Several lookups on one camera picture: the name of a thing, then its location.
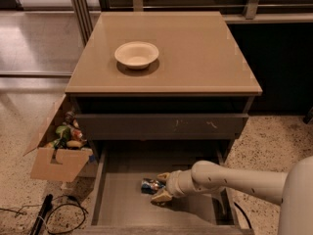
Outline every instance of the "speckled floor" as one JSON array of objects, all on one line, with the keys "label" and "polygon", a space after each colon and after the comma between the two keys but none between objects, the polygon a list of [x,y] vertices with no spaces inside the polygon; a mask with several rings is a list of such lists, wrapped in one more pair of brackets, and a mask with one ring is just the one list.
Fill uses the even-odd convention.
[{"label": "speckled floor", "polygon": [[[72,71],[82,51],[79,39],[73,14],[1,12],[0,70]],[[22,155],[53,102],[63,95],[67,82],[56,78],[0,78],[0,208],[18,210],[24,205],[40,205],[47,194],[55,198],[74,194],[83,207],[89,207],[93,179],[79,178],[68,185],[71,189],[62,189],[61,182],[32,180],[29,174],[36,154]],[[312,123],[304,124],[302,117],[251,117],[226,165],[289,171],[309,156],[313,156]],[[255,235],[277,234],[279,207],[237,191],[233,196],[250,218]],[[60,198],[54,204],[66,201]],[[27,215],[18,217],[0,211],[0,234],[28,234],[40,206],[23,210]],[[246,227],[238,214],[241,226]],[[70,229],[81,218],[79,210],[68,208],[49,227]]]}]

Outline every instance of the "black cable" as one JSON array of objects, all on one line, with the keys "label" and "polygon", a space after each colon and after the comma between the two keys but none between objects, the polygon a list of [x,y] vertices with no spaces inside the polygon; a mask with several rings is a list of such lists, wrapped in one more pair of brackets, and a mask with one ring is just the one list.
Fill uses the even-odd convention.
[{"label": "black cable", "polygon": [[12,209],[4,209],[4,208],[0,208],[0,211],[5,211],[5,212],[14,212],[16,214],[16,217],[19,215],[26,215],[27,212],[26,211],[21,211],[22,209],[19,209],[18,211],[14,211]]},{"label": "black cable", "polygon": [[[49,234],[51,234],[51,235],[67,234],[67,233],[69,233],[69,232],[72,232],[73,230],[78,229],[78,228],[84,223],[84,221],[86,220],[86,213],[88,213],[88,211],[80,205],[80,203],[76,200],[76,198],[73,197],[73,196],[68,196],[68,195],[64,195],[64,197],[68,197],[69,200],[76,202],[76,204],[72,204],[72,203],[61,204],[61,205],[57,206],[55,209],[53,209],[53,210],[50,212],[50,214],[48,215],[47,220],[46,220],[46,230],[47,230],[47,232],[48,232]],[[65,207],[65,206],[72,206],[72,207],[79,208],[79,209],[81,210],[82,214],[83,214],[83,220],[82,220],[77,226],[75,226],[74,228],[71,228],[70,230],[67,230],[67,231],[53,232],[53,231],[49,230],[49,228],[48,228],[48,222],[49,222],[50,217],[52,216],[52,214],[53,214],[56,210],[58,210],[58,209],[60,209],[60,208],[62,208],[62,207]]]},{"label": "black cable", "polygon": [[[84,221],[86,220],[86,214],[88,213],[88,211],[80,205],[80,203],[77,201],[77,199],[76,199],[74,196],[71,196],[71,195],[62,195],[62,196],[59,196],[59,197],[53,199],[52,202],[53,202],[53,201],[56,201],[56,200],[58,200],[58,199],[60,199],[60,198],[64,198],[64,197],[67,197],[69,200],[71,200],[71,201],[73,201],[73,202],[76,202],[76,204],[72,204],[72,203],[61,204],[61,205],[57,206],[55,209],[53,209],[53,210],[49,213],[49,215],[48,215],[48,217],[47,217],[47,220],[46,220],[46,222],[45,222],[45,225],[46,225],[46,230],[47,230],[47,232],[48,232],[49,234],[51,234],[51,235],[58,235],[58,234],[66,234],[66,233],[69,233],[69,232],[71,232],[71,231],[73,231],[73,230],[75,230],[75,229],[78,229],[78,228],[84,223]],[[27,212],[26,212],[26,211],[22,211],[22,209],[24,209],[24,208],[31,208],[31,207],[42,207],[42,205],[43,205],[43,204],[40,204],[40,205],[33,205],[33,206],[22,206],[22,207],[19,208],[17,211],[14,211],[14,210],[12,210],[12,209],[3,209],[3,208],[0,208],[0,211],[14,212],[14,213],[16,214],[15,217],[18,217],[18,216],[21,215],[21,214],[22,214],[22,215],[27,215]],[[73,207],[79,208],[79,209],[82,211],[82,213],[83,213],[83,220],[82,220],[76,227],[74,227],[74,228],[72,228],[72,229],[70,229],[70,230],[68,230],[68,231],[63,231],[63,232],[52,232],[52,231],[50,231],[49,228],[48,228],[48,221],[49,221],[49,218],[52,216],[52,214],[53,214],[56,210],[58,210],[59,208],[64,207],[64,206],[73,206]]]},{"label": "black cable", "polygon": [[52,208],[52,204],[51,204],[52,200],[53,200],[53,196],[51,194],[46,196],[29,235],[39,235],[42,222],[44,221],[44,218],[47,212]]},{"label": "black cable", "polygon": [[243,216],[245,217],[246,222],[247,222],[247,225],[248,225],[248,228],[252,229],[252,225],[251,225],[250,220],[248,219],[248,217],[247,217],[245,211],[244,211],[244,210],[240,207],[240,205],[238,205],[236,202],[234,202],[234,204],[235,204],[235,207],[237,207],[237,208],[241,211],[241,213],[243,214]]}]

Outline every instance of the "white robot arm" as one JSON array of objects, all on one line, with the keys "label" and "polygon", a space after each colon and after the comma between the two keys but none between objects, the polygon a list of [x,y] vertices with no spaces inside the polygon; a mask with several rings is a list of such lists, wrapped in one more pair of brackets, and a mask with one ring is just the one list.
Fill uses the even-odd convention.
[{"label": "white robot arm", "polygon": [[226,168],[200,161],[192,169],[158,176],[165,189],[153,202],[210,193],[230,187],[281,206],[278,235],[313,234],[313,157],[296,164],[289,173]]}]

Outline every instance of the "open drawer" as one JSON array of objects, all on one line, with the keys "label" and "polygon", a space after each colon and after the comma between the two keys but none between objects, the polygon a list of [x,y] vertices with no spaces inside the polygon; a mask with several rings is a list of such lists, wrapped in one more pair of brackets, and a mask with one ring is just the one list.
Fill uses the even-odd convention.
[{"label": "open drawer", "polygon": [[87,227],[74,234],[253,234],[238,226],[228,191],[175,199],[163,207],[141,192],[143,178],[218,163],[216,141],[106,141]]},{"label": "open drawer", "polygon": [[87,139],[236,139],[247,114],[77,115]]},{"label": "open drawer", "polygon": [[93,152],[88,150],[67,150],[44,148],[56,138],[56,129],[65,121],[65,113],[72,109],[68,96],[55,102],[48,116],[26,148],[25,155],[36,150],[37,155],[30,173],[32,179],[72,182],[77,176],[95,177],[98,163]]}]

